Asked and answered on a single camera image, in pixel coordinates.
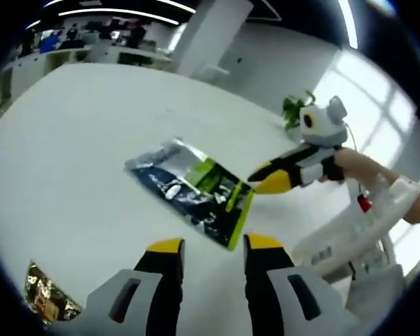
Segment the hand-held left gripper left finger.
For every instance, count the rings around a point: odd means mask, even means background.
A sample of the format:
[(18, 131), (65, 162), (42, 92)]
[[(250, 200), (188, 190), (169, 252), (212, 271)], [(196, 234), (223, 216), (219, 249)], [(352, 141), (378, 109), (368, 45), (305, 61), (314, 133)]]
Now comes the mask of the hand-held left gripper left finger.
[(81, 335), (175, 335), (183, 299), (185, 240), (151, 244), (87, 297)]

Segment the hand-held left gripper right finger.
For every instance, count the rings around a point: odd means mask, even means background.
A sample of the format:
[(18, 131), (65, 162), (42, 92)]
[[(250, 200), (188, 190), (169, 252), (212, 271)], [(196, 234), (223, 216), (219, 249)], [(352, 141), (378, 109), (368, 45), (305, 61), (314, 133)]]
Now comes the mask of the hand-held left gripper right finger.
[(245, 296), (254, 335), (357, 335), (358, 317), (340, 293), (306, 267), (294, 265), (273, 237), (244, 235)]

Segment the person's right hand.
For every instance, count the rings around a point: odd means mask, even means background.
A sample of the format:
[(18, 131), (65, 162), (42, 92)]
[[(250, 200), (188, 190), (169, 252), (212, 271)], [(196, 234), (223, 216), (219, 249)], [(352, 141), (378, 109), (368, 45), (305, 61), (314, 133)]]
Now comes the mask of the person's right hand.
[(346, 178), (365, 184), (370, 177), (370, 159), (356, 150), (344, 148), (337, 151), (335, 163)]

